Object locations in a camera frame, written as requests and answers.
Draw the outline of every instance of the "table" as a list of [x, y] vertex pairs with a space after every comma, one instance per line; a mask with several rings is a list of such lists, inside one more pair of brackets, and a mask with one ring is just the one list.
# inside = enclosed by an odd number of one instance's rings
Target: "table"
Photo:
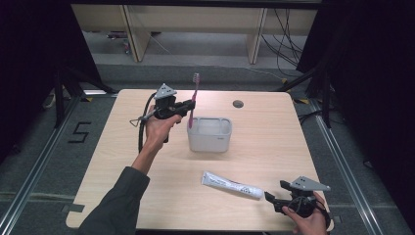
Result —
[[[121, 90], [116, 98], [74, 204], [67, 225], [77, 228], [114, 186], [137, 155], [138, 118], [154, 90]], [[177, 101], [193, 91], [178, 90]], [[233, 107], [240, 100], [243, 108]], [[233, 124], [225, 153], [189, 149], [188, 116], [170, 132], [149, 172], [150, 185], [141, 201], [138, 229], [282, 231], [292, 221], [274, 211], [264, 198], [250, 199], [201, 184], [204, 170], [250, 184], [281, 199], [290, 199], [279, 180], [300, 175], [319, 181], [292, 100], [287, 93], [199, 91], [195, 117], [229, 118]]]

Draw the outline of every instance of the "aluminum rail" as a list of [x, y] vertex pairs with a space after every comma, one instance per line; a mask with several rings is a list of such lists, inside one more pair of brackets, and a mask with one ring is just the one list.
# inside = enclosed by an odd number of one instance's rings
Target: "aluminum rail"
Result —
[[[313, 112], [320, 110], [320, 107], [318, 106], [317, 101], [310, 100], [310, 104], [311, 104], [311, 110]], [[332, 152], [334, 160], [343, 177], [343, 180], [345, 181], [348, 192], [350, 193], [369, 234], [373, 234], [373, 235], [385, 234], [381, 229], [381, 226], [379, 224], [379, 221], [375, 213], [373, 212], [359, 184], [357, 183], [356, 178], [354, 177], [350, 167], [348, 166], [347, 160], [345, 156], [343, 155], [343, 152], [339, 144], [336, 141], [336, 138], [332, 132], [332, 129], [326, 126], [321, 116], [317, 116], [316, 118], [317, 118], [317, 123], [320, 127], [320, 130], [323, 133], [323, 136], [330, 148], [330, 151]]]
[[66, 108], [67, 114], [65, 118], [58, 127], [54, 128], [51, 136], [48, 139], [48, 142], [46, 143], [36, 163], [33, 165], [33, 168], [24, 181], [23, 186], [16, 194], [7, 211], [2, 215], [0, 222], [1, 234], [10, 234], [12, 232], [16, 222], [19, 219], [19, 216], [24, 209], [24, 206], [27, 203], [28, 198], [30, 197], [31, 192], [39, 181], [40, 176], [42, 175], [46, 164], [49, 162], [51, 154], [55, 150], [59, 139], [67, 126], [68, 120], [79, 101], [80, 97], [72, 97], [72, 99], [69, 101], [69, 104]]

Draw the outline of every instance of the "white toothpaste tube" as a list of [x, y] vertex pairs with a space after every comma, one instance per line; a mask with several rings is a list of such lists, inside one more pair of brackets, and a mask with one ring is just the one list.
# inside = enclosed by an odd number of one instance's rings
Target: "white toothpaste tube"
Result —
[[204, 176], [202, 177], [202, 184], [207, 186], [214, 186], [218, 188], [225, 188], [240, 192], [256, 199], [260, 199], [263, 195], [263, 190], [253, 187], [251, 185], [241, 184], [229, 179], [220, 177], [211, 172], [205, 171]]

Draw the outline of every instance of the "finger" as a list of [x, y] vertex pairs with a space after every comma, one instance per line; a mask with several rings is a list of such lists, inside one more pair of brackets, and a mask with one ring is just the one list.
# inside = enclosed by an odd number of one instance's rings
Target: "finger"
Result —
[[324, 199], [317, 192], [313, 192], [313, 193], [314, 193], [315, 199], [317, 199], [318, 202], [324, 205], [326, 201], [324, 201]]
[[293, 233], [294, 234], [298, 234], [300, 232], [300, 229], [299, 229], [299, 227], [298, 226], [296, 226], [294, 229], [293, 229]]
[[151, 113], [154, 108], [155, 108], [155, 105], [151, 105], [148, 114]]
[[171, 118], [172, 118], [172, 121], [174, 121], [174, 123], [177, 123], [177, 124], [181, 122], [181, 119], [183, 119], [183, 117], [180, 115], [175, 115]]
[[295, 223], [297, 223], [301, 219], [301, 217], [298, 214], [296, 214], [294, 211], [290, 210], [286, 206], [283, 207], [283, 212], [288, 217], [290, 217]]

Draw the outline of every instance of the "printed number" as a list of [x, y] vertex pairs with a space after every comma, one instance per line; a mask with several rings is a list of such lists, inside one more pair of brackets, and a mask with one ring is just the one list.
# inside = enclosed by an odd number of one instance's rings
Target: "printed number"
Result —
[[73, 131], [73, 134], [78, 134], [78, 135], [83, 135], [83, 139], [82, 140], [70, 140], [68, 141], [68, 143], [71, 144], [79, 144], [79, 143], [83, 143], [85, 142], [86, 136], [88, 136], [89, 132], [84, 132], [84, 131], [77, 131], [77, 129], [82, 125], [82, 124], [91, 124], [90, 121], [80, 121], [77, 125], [75, 130]]

